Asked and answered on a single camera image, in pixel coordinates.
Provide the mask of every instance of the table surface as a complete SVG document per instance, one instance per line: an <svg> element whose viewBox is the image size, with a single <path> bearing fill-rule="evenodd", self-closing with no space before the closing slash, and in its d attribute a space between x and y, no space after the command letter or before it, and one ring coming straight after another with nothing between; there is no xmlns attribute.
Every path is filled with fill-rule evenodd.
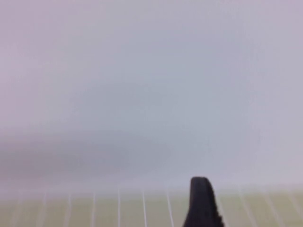
<svg viewBox="0 0 303 227"><path fill-rule="evenodd" d="M217 194L227 227L303 227L303 191ZM181 227L187 193L49 194L0 202L0 227Z"/></svg>

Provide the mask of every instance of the black plastic piece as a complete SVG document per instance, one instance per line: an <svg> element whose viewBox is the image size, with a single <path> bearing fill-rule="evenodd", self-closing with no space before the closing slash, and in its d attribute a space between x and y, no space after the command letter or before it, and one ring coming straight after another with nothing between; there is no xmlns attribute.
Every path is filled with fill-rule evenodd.
<svg viewBox="0 0 303 227"><path fill-rule="evenodd" d="M191 179L189 209L183 227L224 227L213 187L206 177Z"/></svg>

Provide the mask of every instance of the blurry background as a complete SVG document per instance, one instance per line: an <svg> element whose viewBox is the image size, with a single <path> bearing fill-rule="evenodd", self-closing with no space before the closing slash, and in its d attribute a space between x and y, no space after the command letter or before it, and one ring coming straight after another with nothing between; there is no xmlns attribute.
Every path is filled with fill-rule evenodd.
<svg viewBox="0 0 303 227"><path fill-rule="evenodd" d="M300 1L0 3L0 189L301 183Z"/></svg>

